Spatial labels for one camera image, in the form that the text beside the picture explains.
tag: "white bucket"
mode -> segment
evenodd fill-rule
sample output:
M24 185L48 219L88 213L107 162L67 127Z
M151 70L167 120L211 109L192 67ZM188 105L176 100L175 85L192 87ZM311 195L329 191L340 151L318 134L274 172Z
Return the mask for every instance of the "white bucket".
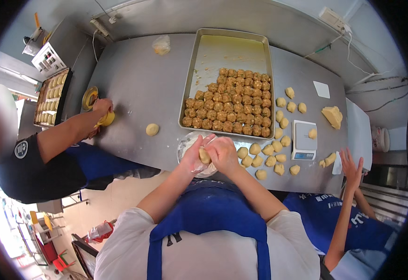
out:
M386 128L371 126L372 133L372 150L376 152L389 151L389 132Z

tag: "metal baking tray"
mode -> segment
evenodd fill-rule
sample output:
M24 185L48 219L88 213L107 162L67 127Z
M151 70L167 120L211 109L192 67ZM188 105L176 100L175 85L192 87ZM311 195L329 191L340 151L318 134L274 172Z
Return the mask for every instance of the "metal baking tray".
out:
M54 78L58 78L59 76L64 76L65 74L67 74L67 78L66 78L66 80L64 82L64 86L62 87L61 97L51 98L51 99L47 98L46 94L48 93L48 90L49 90L48 84L50 83L50 81L52 81ZM53 126L58 125L58 124L61 123L62 109L64 108L65 98L67 96L68 86L70 85L70 81L72 80L72 76L73 76L73 72L70 70L70 68L66 68L66 69L54 74L53 76L49 77L47 80L45 80L42 83L42 87L40 89L38 101L37 101L37 104L36 104L36 111L34 112L34 118L33 118L33 124L35 126L53 127ZM57 108L56 111L50 111L50 110L38 111L40 103L46 102L47 100L54 101L55 99L59 99L59 104L58 104L58 108ZM37 115L39 113L43 113L43 112L49 113L51 115L56 113L56 120L55 120L54 125L49 125L49 124L47 124L45 122L37 122L36 121Z
M271 134L269 137L244 135L225 131L208 129L196 129L182 125L185 117L185 100L194 98L196 91L207 91L206 85L214 82L219 76L219 69L243 69L253 72L267 73L271 78ZM269 52L268 38L258 34L214 28L201 28L196 32L195 44L191 54L187 81L182 97L181 112L179 114L179 126L188 130L212 131L217 134L226 134L255 138L260 140L272 140L275 135L275 95L274 74L271 53Z

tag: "plastic bag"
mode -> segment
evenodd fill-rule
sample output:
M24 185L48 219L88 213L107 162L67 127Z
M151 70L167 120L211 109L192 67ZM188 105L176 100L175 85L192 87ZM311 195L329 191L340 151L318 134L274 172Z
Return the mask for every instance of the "plastic bag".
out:
M104 221L96 227L92 227L91 230L87 232L86 241L89 243L101 243L103 239L109 238L111 233L114 231L114 227L108 221Z
M168 35L162 35L152 42L152 48L157 54L163 56L170 52L170 37Z

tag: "stainless steel table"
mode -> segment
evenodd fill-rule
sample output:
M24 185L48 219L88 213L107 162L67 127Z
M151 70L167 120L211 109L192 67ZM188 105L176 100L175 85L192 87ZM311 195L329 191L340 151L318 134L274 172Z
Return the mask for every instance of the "stainless steel table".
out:
M177 124L182 93L190 62L194 34L172 34L171 51L157 55L151 43L158 36L147 36L113 43L104 49L89 83L97 86L101 97L113 100L116 118L113 124L103 128L94 144L106 151L140 164L172 171L178 164L177 145L189 133ZM284 135L291 137L292 120L314 122L318 129L318 150L312 161L291 161L291 145L282 149L287 161L285 174L279 176L273 168L259 167L268 171L268 179L260 181L265 188L293 192L339 194L342 176L332 175L332 166L321 168L318 162L332 152L347 146L346 95L340 77L307 59L271 48L274 82L277 97L285 97L285 88L293 87L293 102L307 104L307 113L297 110L290 113L281 108L290 121ZM329 85L330 99L319 97L313 85L319 81ZM320 112L325 106L338 106L344 116L341 129L333 129ZM159 133L150 137L145 128L150 123L160 126ZM250 139L233 137L237 148L249 148ZM262 148L270 141L259 143ZM291 176L292 165L301 167L297 176ZM247 171L254 175L257 168Z

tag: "digital kitchen scale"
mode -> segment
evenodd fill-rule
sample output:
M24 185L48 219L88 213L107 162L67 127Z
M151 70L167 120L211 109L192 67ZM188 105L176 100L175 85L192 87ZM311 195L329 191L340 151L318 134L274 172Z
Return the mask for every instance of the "digital kitchen scale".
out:
M311 129L316 129L316 124L312 122L293 120L292 136L293 136L293 152L291 153L292 160L314 160L317 150L317 137L311 139L308 137L308 132Z

